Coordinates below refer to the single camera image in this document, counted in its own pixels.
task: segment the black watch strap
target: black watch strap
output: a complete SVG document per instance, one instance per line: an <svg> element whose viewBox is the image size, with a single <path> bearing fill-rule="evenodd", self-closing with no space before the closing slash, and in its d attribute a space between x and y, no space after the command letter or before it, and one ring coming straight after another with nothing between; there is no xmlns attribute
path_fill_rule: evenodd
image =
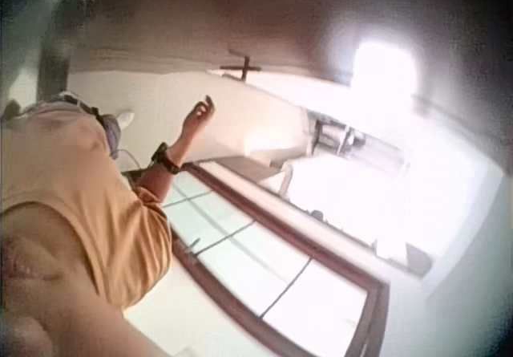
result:
<svg viewBox="0 0 513 357"><path fill-rule="evenodd" d="M171 174L176 175L180 172L180 167L169 160L167 151L168 145L162 142L151 157L151 161L163 165Z"/></svg>

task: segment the window frame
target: window frame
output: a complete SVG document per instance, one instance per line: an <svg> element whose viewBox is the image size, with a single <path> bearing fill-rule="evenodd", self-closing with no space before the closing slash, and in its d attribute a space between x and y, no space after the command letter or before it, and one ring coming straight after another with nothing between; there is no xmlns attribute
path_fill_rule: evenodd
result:
<svg viewBox="0 0 513 357"><path fill-rule="evenodd" d="M278 237L307 254L316 262L341 275L367 291L366 302L346 357L374 357L381 349L389 301L389 286L373 275L361 270L335 253L319 246L315 241L299 233L291 225L266 211L254 201L244 197L196 163L187 163L182 171L189 172L215 193L223 197L256 222ZM227 314L252 337L278 355L286 357L313 357L313 355L271 327L262 316L254 314L244 303L226 288L208 268L192 253L180 235L171 227L172 248L176 258L186 271Z"/></svg>

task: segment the hand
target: hand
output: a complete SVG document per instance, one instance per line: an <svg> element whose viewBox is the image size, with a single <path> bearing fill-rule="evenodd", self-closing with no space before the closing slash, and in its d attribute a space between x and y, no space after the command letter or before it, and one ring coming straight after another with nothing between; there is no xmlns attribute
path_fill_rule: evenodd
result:
<svg viewBox="0 0 513 357"><path fill-rule="evenodd" d="M196 138L210 122L215 110L212 99L207 95L205 101L197 103L185 118L180 138L185 140Z"/></svg>

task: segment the wooden cross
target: wooden cross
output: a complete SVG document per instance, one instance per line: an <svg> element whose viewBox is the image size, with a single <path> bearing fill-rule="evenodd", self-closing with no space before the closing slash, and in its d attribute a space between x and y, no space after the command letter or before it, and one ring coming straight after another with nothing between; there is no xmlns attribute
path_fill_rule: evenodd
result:
<svg viewBox="0 0 513 357"><path fill-rule="evenodd" d="M249 65L249 56L244 57L244 66L221 66L219 68L226 71L242 70L242 76L240 77L240 80L243 82L245 82L246 78L248 77L248 71L262 71L262 67L251 67Z"/></svg>

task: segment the shoe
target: shoe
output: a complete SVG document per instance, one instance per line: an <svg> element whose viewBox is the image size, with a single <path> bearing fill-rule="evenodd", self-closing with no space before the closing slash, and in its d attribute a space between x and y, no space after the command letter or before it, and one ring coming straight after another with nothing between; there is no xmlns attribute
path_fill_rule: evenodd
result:
<svg viewBox="0 0 513 357"><path fill-rule="evenodd" d="M116 116L119 128L121 128L121 130L127 128L130 125L130 123L134 120L134 116L135 112L133 111L125 111Z"/></svg>

